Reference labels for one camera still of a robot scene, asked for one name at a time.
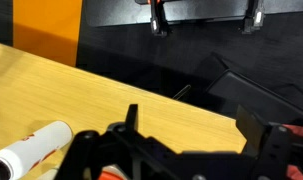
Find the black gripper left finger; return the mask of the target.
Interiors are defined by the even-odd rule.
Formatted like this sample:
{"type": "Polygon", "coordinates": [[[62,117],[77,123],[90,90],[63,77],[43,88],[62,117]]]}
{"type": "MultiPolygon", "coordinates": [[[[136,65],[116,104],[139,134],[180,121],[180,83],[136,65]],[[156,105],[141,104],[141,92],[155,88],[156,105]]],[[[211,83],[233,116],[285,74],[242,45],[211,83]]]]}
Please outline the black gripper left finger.
{"type": "Polygon", "coordinates": [[[82,131],[74,137],[54,180],[97,180],[109,165],[131,175],[130,164],[129,151],[113,133],[82,131]]]}

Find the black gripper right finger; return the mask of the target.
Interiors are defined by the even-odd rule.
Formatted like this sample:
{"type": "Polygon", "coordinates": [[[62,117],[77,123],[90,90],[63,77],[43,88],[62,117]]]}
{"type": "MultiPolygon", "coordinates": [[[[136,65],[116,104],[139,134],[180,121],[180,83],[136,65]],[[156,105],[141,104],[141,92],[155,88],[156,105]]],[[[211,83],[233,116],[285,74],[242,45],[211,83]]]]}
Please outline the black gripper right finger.
{"type": "Polygon", "coordinates": [[[290,159],[290,133],[281,125],[261,119],[239,106],[236,127],[256,151],[252,180],[284,180],[290,159]]]}

